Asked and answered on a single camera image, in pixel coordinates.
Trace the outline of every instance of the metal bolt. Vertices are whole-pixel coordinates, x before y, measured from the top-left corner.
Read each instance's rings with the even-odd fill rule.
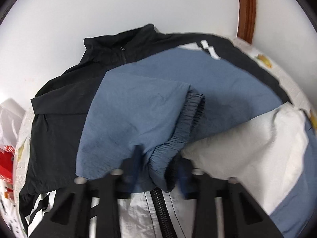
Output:
[[[85,184],[87,182],[87,179],[84,177],[77,177],[74,179],[74,183],[76,184]]]
[[[203,172],[201,169],[199,169],[199,168],[193,169],[191,173],[192,173],[193,175],[196,175],[196,176],[200,176],[200,175],[203,175],[203,174],[204,174],[204,172]]]
[[[239,181],[237,180],[236,177],[230,177],[230,178],[228,179],[228,182],[231,183],[231,184],[237,184],[237,183],[239,183]]]
[[[123,175],[123,170],[122,169],[114,169],[114,170],[112,170],[111,175],[112,176],[121,176],[121,175]]]

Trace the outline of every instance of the clothing pile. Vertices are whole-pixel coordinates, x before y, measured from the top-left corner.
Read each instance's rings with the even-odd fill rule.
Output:
[[[191,237],[181,154],[213,177],[237,176],[285,237],[301,232],[316,207],[317,140],[273,75],[214,35],[146,25],[84,44],[80,63],[46,83],[24,119],[33,119],[19,193],[27,235],[77,176],[103,177],[135,145],[143,165],[132,199],[118,200],[123,237],[161,237],[157,187],[178,237]]]

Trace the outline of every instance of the jacket zipper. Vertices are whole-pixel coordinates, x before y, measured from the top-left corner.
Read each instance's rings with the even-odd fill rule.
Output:
[[[124,51],[126,50],[124,47],[120,47],[121,48],[121,54],[122,54],[122,58],[124,61],[124,64],[126,64],[126,56],[124,55]]]
[[[150,191],[155,212],[158,217],[158,223],[161,228],[163,238],[177,238],[170,215],[168,214],[163,193],[160,188]]]

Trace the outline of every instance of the white wall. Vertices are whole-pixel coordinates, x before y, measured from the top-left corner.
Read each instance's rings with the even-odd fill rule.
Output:
[[[253,43],[298,83],[317,109],[317,33],[296,0],[257,0]]]
[[[48,80],[76,65],[83,39],[147,23],[161,32],[234,36],[238,0],[18,0],[0,26],[0,103],[29,106]]]

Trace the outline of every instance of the black jacket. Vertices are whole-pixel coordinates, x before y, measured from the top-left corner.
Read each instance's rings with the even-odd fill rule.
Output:
[[[39,194],[72,183],[78,145],[94,95],[106,71],[164,50],[206,40],[223,59],[248,71],[289,102],[278,81],[225,39],[206,34],[162,34],[146,25],[115,36],[84,39],[80,63],[46,83],[32,99],[30,161],[20,192],[20,213],[28,216]]]

